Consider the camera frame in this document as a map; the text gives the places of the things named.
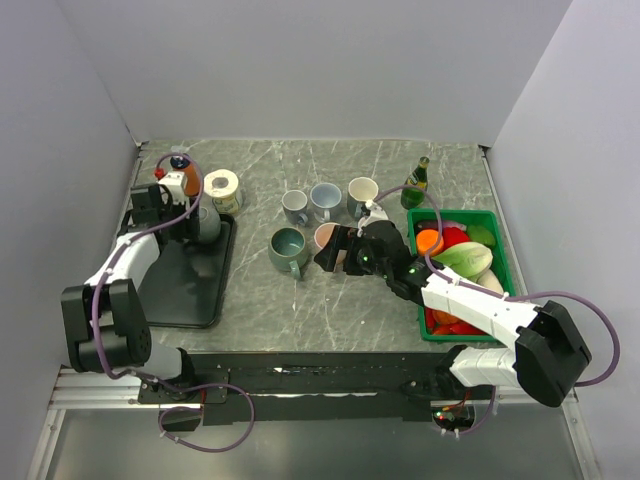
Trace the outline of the grey mug with cream inside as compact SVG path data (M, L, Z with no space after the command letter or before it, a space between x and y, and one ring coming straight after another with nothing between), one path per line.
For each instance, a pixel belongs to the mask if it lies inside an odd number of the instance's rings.
M347 188L347 211L349 215L354 220L359 220L366 202L373 200L378 193L378 184L373 179L368 177L352 179Z

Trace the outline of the dark slate blue mug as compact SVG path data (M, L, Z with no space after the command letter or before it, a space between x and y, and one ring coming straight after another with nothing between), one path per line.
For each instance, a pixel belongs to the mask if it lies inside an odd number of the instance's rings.
M287 221L296 226L306 226L308 223L308 197L301 190L288 190L282 198L281 204Z

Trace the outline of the pale grey-blue mug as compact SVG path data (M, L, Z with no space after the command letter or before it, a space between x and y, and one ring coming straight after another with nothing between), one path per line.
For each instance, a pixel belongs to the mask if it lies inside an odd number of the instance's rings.
M221 232L221 219L214 207L200 206L198 211L199 232L197 242L199 244L211 244L215 242Z

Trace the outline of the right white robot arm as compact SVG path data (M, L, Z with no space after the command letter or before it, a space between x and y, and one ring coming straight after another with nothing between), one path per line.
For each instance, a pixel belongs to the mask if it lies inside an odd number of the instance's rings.
M339 262L339 253L346 254ZM453 315L501 342L499 348L456 348L437 378L439 391L461 397L481 385L519 387L548 407L558 407L591 361L569 311L552 300L539 306L478 285L411 252L395 225L334 227L314 261L324 271L340 265L348 275L377 275L398 297Z

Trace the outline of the pink mug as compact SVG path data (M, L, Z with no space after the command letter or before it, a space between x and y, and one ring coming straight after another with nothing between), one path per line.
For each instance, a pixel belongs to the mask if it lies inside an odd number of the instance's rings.
M319 253L329 242L331 238L331 234L333 233L334 228L338 226L338 223L335 222L326 222L321 224L314 233L314 242L316 245L316 252ZM340 250L336 259L336 264L342 264L344 259L346 258L347 251Z

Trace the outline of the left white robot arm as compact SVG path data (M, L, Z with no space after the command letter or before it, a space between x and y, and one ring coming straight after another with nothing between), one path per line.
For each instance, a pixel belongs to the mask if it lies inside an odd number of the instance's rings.
M160 384L171 399L185 402L198 388L193 363L184 349L152 340L137 289L171 240L195 239L199 197L157 182L132 188L130 200L107 260L61 294L69 363L79 373Z

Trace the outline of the small blue-grey mug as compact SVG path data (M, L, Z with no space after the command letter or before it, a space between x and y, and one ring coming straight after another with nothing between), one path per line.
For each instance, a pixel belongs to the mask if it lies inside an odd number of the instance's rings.
M320 223L331 222L338 216L342 192L332 183L319 183L311 189L310 201L315 219Z

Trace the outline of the teal green mug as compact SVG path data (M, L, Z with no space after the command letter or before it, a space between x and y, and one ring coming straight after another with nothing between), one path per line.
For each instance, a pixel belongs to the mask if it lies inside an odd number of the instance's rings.
M309 260L309 249L299 230L293 227L277 230L269 241L268 255L276 270L290 274L296 281L302 280L302 268Z

